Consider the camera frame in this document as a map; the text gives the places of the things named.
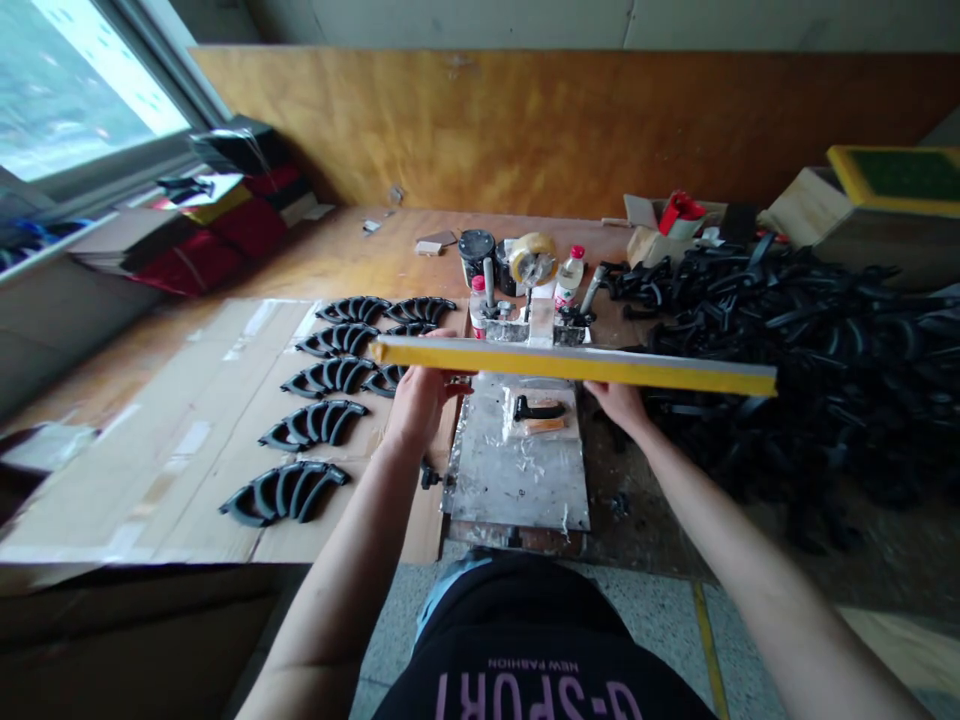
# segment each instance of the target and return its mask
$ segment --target person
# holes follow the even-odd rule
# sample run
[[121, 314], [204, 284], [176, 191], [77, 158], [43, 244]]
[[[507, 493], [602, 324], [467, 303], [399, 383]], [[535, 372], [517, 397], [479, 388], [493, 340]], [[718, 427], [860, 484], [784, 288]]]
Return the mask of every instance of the person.
[[[239, 718], [348, 717], [399, 561], [420, 459], [444, 404], [471, 392], [454, 377], [420, 367], [403, 377], [383, 442]], [[585, 385], [646, 455], [791, 718], [930, 717], [813, 583], [648, 419], [636, 388]], [[714, 717], [673, 670], [634, 644], [600, 591], [572, 570], [523, 553], [478, 551], [438, 589], [410, 663], [376, 717]]]

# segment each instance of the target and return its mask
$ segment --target plastic bottle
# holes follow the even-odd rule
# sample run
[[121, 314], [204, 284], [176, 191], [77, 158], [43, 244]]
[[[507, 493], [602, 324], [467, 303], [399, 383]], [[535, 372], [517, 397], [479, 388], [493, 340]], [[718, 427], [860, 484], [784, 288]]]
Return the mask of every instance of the plastic bottle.
[[483, 275], [474, 275], [470, 281], [470, 324], [473, 326], [473, 336], [483, 340], [486, 330], [483, 325], [483, 307], [487, 303], [487, 284]]
[[577, 288], [583, 279], [583, 253], [582, 245], [574, 245], [570, 248], [570, 257], [557, 270], [557, 287], [553, 291], [553, 304], [557, 310], [573, 305], [577, 299]]

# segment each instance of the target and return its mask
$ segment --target black can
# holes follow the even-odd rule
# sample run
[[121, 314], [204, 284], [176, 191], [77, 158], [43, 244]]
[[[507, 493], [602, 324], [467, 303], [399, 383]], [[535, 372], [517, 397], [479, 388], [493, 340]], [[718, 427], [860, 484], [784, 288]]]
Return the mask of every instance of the black can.
[[517, 281], [510, 274], [510, 261], [507, 260], [507, 246], [501, 240], [497, 243], [497, 285], [504, 295], [518, 297], [522, 293], [517, 292]]
[[493, 258], [497, 241], [486, 230], [464, 230], [460, 234], [457, 249], [463, 263], [463, 279], [467, 287], [477, 275], [483, 276], [483, 261]]

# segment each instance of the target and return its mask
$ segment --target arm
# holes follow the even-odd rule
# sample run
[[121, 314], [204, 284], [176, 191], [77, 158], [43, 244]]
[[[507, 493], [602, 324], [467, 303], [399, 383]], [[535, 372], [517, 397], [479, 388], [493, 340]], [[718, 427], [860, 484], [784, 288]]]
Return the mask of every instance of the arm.
[[647, 456], [684, 531], [737, 606], [790, 717], [930, 717], [810, 579], [650, 421], [636, 388], [586, 386]]
[[404, 375], [383, 442], [290, 605], [241, 720], [350, 714], [360, 663], [400, 559], [420, 459], [443, 405], [471, 392], [447, 385], [448, 377], [419, 367]]

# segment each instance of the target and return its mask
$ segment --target wooden box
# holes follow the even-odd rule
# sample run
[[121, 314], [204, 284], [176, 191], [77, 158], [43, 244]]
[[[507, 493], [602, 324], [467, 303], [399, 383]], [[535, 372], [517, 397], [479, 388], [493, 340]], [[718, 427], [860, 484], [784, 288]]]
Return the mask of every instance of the wooden box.
[[888, 284], [901, 290], [938, 290], [960, 281], [960, 219], [879, 212], [856, 207], [833, 170], [804, 168], [770, 206], [795, 246], [852, 270], [896, 265]]

